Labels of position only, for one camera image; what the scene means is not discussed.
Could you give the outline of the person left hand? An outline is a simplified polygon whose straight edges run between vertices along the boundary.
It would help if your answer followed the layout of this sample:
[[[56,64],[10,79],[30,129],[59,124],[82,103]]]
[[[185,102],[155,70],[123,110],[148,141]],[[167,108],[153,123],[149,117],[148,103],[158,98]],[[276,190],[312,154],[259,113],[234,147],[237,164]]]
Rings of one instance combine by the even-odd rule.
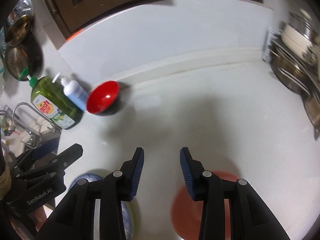
[[[40,228],[43,226],[43,224],[45,223],[47,216],[44,210],[44,207],[39,207],[37,210],[35,210],[33,212],[34,218],[35,218],[35,228],[37,231],[40,230]],[[10,218],[10,222],[12,227],[15,229],[15,231],[18,233],[18,235],[25,239],[25,235],[18,229],[17,227],[17,222],[14,218]]]

